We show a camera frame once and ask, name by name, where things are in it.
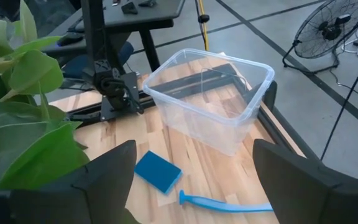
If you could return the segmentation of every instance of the blue sponge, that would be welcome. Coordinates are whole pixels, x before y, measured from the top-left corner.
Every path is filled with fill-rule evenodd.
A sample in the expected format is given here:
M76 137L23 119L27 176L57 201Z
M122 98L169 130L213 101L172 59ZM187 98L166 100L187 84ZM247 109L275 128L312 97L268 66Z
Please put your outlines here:
M152 151L146 152L136 164L135 173L164 194L168 194L181 177L181 170L177 166Z

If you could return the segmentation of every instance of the fan grille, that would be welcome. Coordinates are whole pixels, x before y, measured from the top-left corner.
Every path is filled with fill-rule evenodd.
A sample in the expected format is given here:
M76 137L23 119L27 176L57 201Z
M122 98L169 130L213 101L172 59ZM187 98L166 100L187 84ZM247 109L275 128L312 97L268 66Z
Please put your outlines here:
M349 14L350 21L339 25L340 33L333 40L324 38L323 31L319 29L323 23L334 25L338 17ZM303 58L318 58L326 55L339 41L346 41L358 26L358 0L333 0L317 8L303 22L296 33L295 40L300 43L295 47L295 53Z

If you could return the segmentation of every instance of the electrical cord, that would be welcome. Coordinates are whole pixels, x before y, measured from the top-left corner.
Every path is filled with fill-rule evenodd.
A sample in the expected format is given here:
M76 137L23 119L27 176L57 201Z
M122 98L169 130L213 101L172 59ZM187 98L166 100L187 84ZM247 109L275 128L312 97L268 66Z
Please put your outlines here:
M127 67L129 68L129 70L130 70L131 72L134 72L134 71L132 70L131 66L129 66L128 62L126 62L125 64L127 65Z
M342 114L343 114L343 111L345 110L345 107L346 107L346 105L347 105L347 102L349 101L349 99L350 99L350 97L351 97L351 95L352 95L352 93L353 93L353 91L354 91L354 88L356 87L357 83L358 83L358 76L357 76L356 80L354 81L354 83L353 83L353 85L352 85L352 87L351 87L351 90L350 90L349 93L347 94L345 101L344 101L343 104L342 104L342 108L341 108L341 110L340 110L340 112L339 112L339 114L338 114L338 117L337 117L336 120L335 120L334 127L332 128L331 133L329 134L327 143L326 143L326 145L325 145L325 147L324 147L324 150L323 150L323 153L322 153L322 155L321 155L321 157L320 157L320 161L323 161L323 159L324 159L324 157L325 157L325 155L326 155L326 153L327 153L327 149L328 149L329 143L331 142L331 140L332 140L332 138L333 138L333 134L334 134L335 129L336 129L337 125L338 125L338 122L339 122L339 120L341 119L341 116L342 116Z
M344 43L342 44L342 47L341 47L342 52L336 54L336 58L337 58L338 60L339 60L338 56L341 55L341 54L343 54L344 52L347 52L347 53L356 53L356 54L358 54L357 52L351 52L351 51L346 50L346 46L347 46L347 45L352 44L352 43L355 42L355 41L358 41L357 31L358 31L358 29L356 30L356 40L352 40L352 41L350 41L350 42L346 42L346 41L344 40ZM341 82L339 82L338 76L333 72L333 68L330 68L330 69L329 69L329 72L330 72L330 74L335 78L335 83L336 83L336 85L341 86L341 87L345 87L345 88L348 88L348 89L351 90L351 87L349 87L349 86L347 86L347 85L342 84ZM358 91L355 90L355 89L353 89L353 90L351 90L351 91L354 91L354 93L358 94Z
M138 113L140 113L140 114L144 113L144 108L143 108L143 106L141 105L140 102L138 102L138 101L135 100L135 98L134 98L134 96L132 95L132 93L131 93L129 87L126 86L126 85L124 85L124 88L126 89L128 95L129 95L129 97L126 97L126 98L124 98L124 99L127 99L127 100L131 101L133 104L135 104Z

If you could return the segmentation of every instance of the blue plastic tool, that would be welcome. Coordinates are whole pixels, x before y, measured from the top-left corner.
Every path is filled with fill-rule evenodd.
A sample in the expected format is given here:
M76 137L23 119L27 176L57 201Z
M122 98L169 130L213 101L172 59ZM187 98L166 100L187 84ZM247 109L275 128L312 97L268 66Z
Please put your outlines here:
M270 203L262 205L231 205L226 202L213 200L210 198L185 195L185 192L181 190L179 192L179 204L183 205L185 202L192 203L199 207L207 208L217 212L272 212L273 208Z
M149 184L168 194L181 177L181 170L152 151L140 159L135 166L135 173Z

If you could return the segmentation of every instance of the floor tile line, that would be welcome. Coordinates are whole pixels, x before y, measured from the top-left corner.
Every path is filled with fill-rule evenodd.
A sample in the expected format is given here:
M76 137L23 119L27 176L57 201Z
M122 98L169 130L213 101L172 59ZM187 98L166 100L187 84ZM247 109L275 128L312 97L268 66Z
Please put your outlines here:
M306 4L300 5L300 6L295 6L295 7L292 7L292 8L289 8L289 9L285 9L285 10L281 10L281 11L278 11L278 12L273 12L273 13L266 14L266 15L263 15L263 16L258 16L258 17L253 18L253 19L248 19L248 21L249 21L249 22L254 22L254 21L261 20L261 19L266 19L266 18L268 18L268 17L277 16L277 15L280 15L280 14L283 14L283 13L286 13L286 12L290 12L290 11L294 11L294 10L297 10L297 9L301 9L301 8L303 8L303 7L312 6L312 5L317 4L317 3L323 3L323 2L325 2L325 1L326 1L326 0L318 0L318 1L314 1L314 2L309 2L309 3L306 3Z
M235 10L229 7L226 3L221 0L216 0L223 8L229 11L234 17L239 19L245 26L247 26L254 34L259 36L263 41L265 41L271 48L277 51L281 56L286 54L286 51L282 49L278 44L276 44L272 39L268 38L265 34L263 34L260 30L258 30L254 25L252 25L248 20L244 19L240 14L238 14ZM293 58L291 55L287 57L287 60L292 63L294 66L299 67L303 70L308 71L308 69L302 65L297 59ZM312 81L316 86L322 89L328 96L330 96L334 101L336 101L339 105L343 105L345 99L335 90L333 90L327 83L322 81L319 77L307 76L310 81ZM345 107L346 111L349 112L353 117L358 120L358 108L356 108L352 103L348 103Z
M239 25L242 25L242 22L237 22L237 23L234 23L234 24L230 24L230 25L227 25L227 26L220 27L220 28L211 29L211 30L208 31L208 34L219 32L219 31L222 31L222 30L225 30L225 29L230 29L230 28L233 28L233 27L236 27L236 26L239 26ZM200 34L193 34L193 35L183 37L183 38L180 38L180 39L177 39L177 40L172 40L172 41L169 41L169 42L158 44L158 45L155 46L155 48L160 48L160 47L164 47L164 46L167 46L167 45L182 42L182 41L185 41L185 40L190 40L190 39L195 38L195 37L201 37L201 33ZM138 54L138 53L141 53L141 52L144 52L144 49L136 50L136 51L134 51L133 54Z
M254 21L257 21L257 20L260 20L260 19L265 19L265 18L268 18L268 17L271 17L271 16L276 16L276 15L279 15L279 14L283 14L283 13L290 12L290 11L293 11L293 10L301 9L303 7L311 6L313 4L317 4L317 3L321 3L321 2L325 2L325 1L326 0L318 0L318 1L314 1L314 2L309 2L309 3L303 4L301 6L292 7L292 8L286 9L286 10L273 12L273 13L266 14L266 15L263 15L263 16L255 17L253 19L249 19L249 22L254 22ZM212 30L208 31L208 33L212 34L214 32L222 31L222 30L225 30L225 29L230 29L230 28L233 28L235 26L239 26L241 24L242 24L241 22L237 22L235 24L230 24L230 25L223 26L223 27L220 27L220 28L212 29ZM189 40L189 39L192 39L192 38L195 38L195 37L201 37L201 34L193 34L193 35L189 35L187 37L183 37L183 38L180 38L180 39L177 39L177 40L172 40L172 41L169 41L169 42L158 44L158 45L155 46L155 48L160 48L160 47L164 47L164 46L167 46L167 45L170 45L170 44L175 44L175 43L185 41L185 40ZM141 52L144 52L144 49L135 50L133 54L138 54L138 53L141 53Z

